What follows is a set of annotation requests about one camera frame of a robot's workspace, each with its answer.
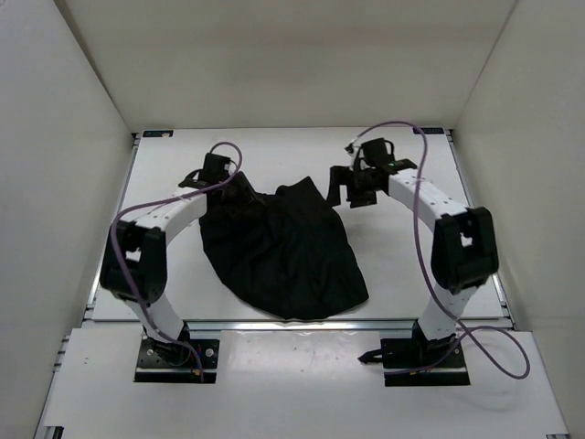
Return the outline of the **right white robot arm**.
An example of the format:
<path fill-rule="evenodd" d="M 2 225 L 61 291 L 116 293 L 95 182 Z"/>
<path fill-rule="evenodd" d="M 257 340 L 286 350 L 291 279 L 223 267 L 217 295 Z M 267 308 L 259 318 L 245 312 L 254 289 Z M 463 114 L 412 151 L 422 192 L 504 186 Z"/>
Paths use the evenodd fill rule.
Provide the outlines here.
<path fill-rule="evenodd" d="M 353 166 L 329 171 L 326 201 L 332 207 L 343 199 L 352 209 L 374 205 L 379 192 L 409 208 L 415 226 L 424 224 L 431 231 L 431 263 L 423 268 L 423 278 L 432 291 L 402 347 L 368 352 L 361 361 L 392 360 L 398 369 L 427 369 L 455 348 L 456 325 L 465 307 L 498 269 L 492 215 L 443 193 L 409 159 L 358 159 Z"/>

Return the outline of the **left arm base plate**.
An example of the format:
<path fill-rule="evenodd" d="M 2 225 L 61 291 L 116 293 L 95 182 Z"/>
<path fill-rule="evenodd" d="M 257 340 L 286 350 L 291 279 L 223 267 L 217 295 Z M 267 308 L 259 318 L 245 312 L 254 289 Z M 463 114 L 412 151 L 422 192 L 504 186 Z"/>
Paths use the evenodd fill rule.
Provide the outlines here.
<path fill-rule="evenodd" d="M 192 338 L 189 344 L 200 359 L 203 370 L 189 348 L 166 344 L 142 336 L 134 381 L 139 383 L 215 384 L 220 340 Z"/>

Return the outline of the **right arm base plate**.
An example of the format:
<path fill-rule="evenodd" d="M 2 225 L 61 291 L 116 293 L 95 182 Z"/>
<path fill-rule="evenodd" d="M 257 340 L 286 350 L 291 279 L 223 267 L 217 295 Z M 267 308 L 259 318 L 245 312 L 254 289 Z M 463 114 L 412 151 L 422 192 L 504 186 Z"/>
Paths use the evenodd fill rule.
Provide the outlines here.
<path fill-rule="evenodd" d="M 381 364 L 386 387 L 459 387 L 471 384 L 463 349 L 454 334 L 427 340 L 415 328 L 411 337 L 383 337 L 363 353 L 362 364 Z"/>

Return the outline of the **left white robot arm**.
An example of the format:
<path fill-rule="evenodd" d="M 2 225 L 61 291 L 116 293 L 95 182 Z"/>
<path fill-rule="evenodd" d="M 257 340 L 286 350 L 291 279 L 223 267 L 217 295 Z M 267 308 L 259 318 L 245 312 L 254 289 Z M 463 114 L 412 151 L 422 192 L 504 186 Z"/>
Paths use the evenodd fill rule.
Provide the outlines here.
<path fill-rule="evenodd" d="M 171 198 L 128 208 L 112 223 L 100 286 L 135 313 L 150 348 L 170 366 L 196 362 L 201 355 L 191 345 L 188 324 L 165 294 L 168 245 L 209 209 L 256 201 L 262 201 L 262 195 L 244 173 L 197 169 L 186 175 Z"/>

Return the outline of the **black skirt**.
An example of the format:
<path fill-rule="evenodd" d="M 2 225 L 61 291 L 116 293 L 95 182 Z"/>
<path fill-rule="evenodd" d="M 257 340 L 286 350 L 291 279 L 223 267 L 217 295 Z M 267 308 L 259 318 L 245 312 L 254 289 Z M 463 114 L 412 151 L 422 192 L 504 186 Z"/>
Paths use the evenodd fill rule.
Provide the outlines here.
<path fill-rule="evenodd" d="M 369 293 L 343 221 L 313 180 L 261 194 L 265 210 L 216 206 L 200 219 L 218 279 L 284 320 L 322 320 L 363 305 Z"/>

